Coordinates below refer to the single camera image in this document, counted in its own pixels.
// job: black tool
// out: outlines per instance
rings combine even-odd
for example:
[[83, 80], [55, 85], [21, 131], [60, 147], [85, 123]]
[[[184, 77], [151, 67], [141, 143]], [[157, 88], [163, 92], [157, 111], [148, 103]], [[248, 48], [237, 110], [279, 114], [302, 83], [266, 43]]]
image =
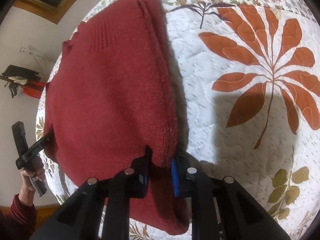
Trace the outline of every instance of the black tool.
[[102, 240], [129, 240], [129, 200], [148, 191], [151, 149], [111, 179], [90, 178], [44, 223], [30, 240], [95, 240], [108, 198]]
[[192, 240], [290, 240], [233, 177], [210, 178], [178, 155], [171, 168], [175, 197], [191, 197]]
[[[40, 151], [44, 149], [45, 143], [51, 139], [53, 134], [49, 133], [43, 136], [40, 140], [28, 148], [23, 122], [16, 122], [12, 126], [12, 133], [19, 154], [19, 158], [16, 160], [18, 170], [26, 168], [29, 171], [36, 171], [33, 164], [33, 159], [39, 154]], [[33, 187], [39, 193], [40, 197], [47, 192], [45, 183], [38, 180], [36, 176], [30, 178], [30, 181]]]

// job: white wall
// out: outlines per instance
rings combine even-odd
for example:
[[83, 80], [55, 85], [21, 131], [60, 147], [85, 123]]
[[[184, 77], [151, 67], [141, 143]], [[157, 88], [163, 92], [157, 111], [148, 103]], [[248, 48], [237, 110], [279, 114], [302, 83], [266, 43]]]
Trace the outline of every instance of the white wall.
[[[0, 69], [4, 71], [8, 65], [18, 65], [37, 70], [34, 59], [19, 50], [0, 45]], [[13, 140], [11, 126], [23, 121], [29, 146], [35, 143], [35, 120], [39, 100], [19, 93], [13, 99], [5, 81], [0, 81], [0, 206], [10, 206], [13, 195], [19, 193], [21, 187], [20, 173], [15, 165], [18, 158]], [[36, 196], [35, 205], [55, 203], [54, 195], [48, 191], [42, 198]]]
[[[33, 57], [20, 52], [21, 47], [33, 47], [38, 54], [50, 61], [39, 60], [44, 78], [50, 73], [54, 61], [61, 52], [62, 42], [68, 40], [85, 15], [100, 0], [77, 0], [56, 25], [28, 11], [12, 7], [0, 25], [0, 69], [17, 65], [39, 71]], [[9, 206], [14, 194], [21, 186], [20, 175], [15, 167], [17, 151], [12, 137], [11, 126], [23, 121], [29, 145], [36, 141], [35, 122], [38, 100], [24, 94], [11, 98], [5, 82], [0, 81], [0, 205]], [[46, 205], [56, 200], [52, 193], [36, 198], [35, 205]]]

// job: bed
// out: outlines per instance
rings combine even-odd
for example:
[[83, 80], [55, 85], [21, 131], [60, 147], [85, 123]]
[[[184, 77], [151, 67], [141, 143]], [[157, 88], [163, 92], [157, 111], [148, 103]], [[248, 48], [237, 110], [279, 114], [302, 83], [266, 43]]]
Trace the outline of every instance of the bed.
[[[87, 21], [115, 0], [101, 0]], [[233, 176], [300, 239], [320, 209], [320, 27], [303, 0], [162, 0], [178, 143], [209, 176]], [[59, 70], [58, 58], [49, 78]], [[36, 121], [41, 138], [45, 91]], [[62, 204], [77, 187], [43, 152]], [[134, 240], [191, 239], [130, 219]]]

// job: red sweater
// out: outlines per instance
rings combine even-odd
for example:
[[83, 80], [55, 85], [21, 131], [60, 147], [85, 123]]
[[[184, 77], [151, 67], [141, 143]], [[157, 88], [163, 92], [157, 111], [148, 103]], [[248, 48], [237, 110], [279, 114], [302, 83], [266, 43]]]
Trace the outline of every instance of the red sweater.
[[148, 194], [131, 199], [130, 217], [172, 235], [188, 230], [169, 169], [177, 121], [159, 0], [118, 0], [81, 23], [46, 93], [44, 132], [55, 142], [45, 153], [75, 184], [113, 177], [149, 145]]
[[28, 240], [35, 231], [36, 219], [35, 206], [23, 205], [19, 194], [15, 195], [10, 212], [4, 215], [0, 211], [0, 239]]

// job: metal button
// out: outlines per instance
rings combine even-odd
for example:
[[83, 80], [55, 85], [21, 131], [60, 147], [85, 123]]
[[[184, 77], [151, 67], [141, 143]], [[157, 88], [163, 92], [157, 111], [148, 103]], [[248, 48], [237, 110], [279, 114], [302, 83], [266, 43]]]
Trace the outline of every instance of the metal button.
[[197, 173], [197, 169], [194, 168], [194, 167], [190, 167], [190, 168], [187, 169], [187, 172], [188, 172], [189, 174], [195, 174], [195, 173]]
[[132, 174], [134, 174], [134, 169], [133, 168], [126, 168], [124, 170], [124, 174], [132, 175]]
[[234, 178], [233, 178], [233, 177], [230, 177], [230, 176], [225, 177], [225, 178], [224, 178], [224, 181], [225, 181], [226, 183], [228, 183], [228, 184], [232, 184], [232, 183], [235, 182]]
[[92, 178], [88, 179], [87, 182], [88, 182], [89, 185], [93, 185], [93, 184], [96, 184], [98, 182], [98, 179], [92, 177]]

